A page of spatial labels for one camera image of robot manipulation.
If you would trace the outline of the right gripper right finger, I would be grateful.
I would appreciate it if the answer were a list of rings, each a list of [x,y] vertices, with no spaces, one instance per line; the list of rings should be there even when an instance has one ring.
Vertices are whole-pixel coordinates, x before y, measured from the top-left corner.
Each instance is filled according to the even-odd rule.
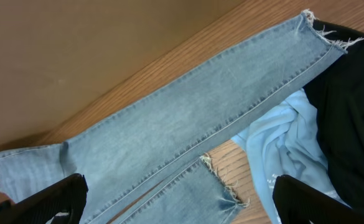
[[[283,224],[364,224],[364,216],[305,183],[281,175],[273,201]]]

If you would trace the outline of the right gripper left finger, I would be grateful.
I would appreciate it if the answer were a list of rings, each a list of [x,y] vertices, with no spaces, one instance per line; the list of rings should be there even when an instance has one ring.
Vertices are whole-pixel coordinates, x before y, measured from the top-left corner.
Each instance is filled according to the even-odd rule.
[[[86,205],[85,176],[72,174],[40,192],[12,205],[0,203],[1,224],[78,224]]]

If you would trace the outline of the blue denim jeans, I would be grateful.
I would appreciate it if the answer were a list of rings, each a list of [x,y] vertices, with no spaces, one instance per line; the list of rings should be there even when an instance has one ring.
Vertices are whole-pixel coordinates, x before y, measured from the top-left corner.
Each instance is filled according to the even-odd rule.
[[[301,89],[363,34],[305,10],[58,144],[0,152],[14,202],[74,174],[82,223],[230,223],[243,204],[203,154]]]

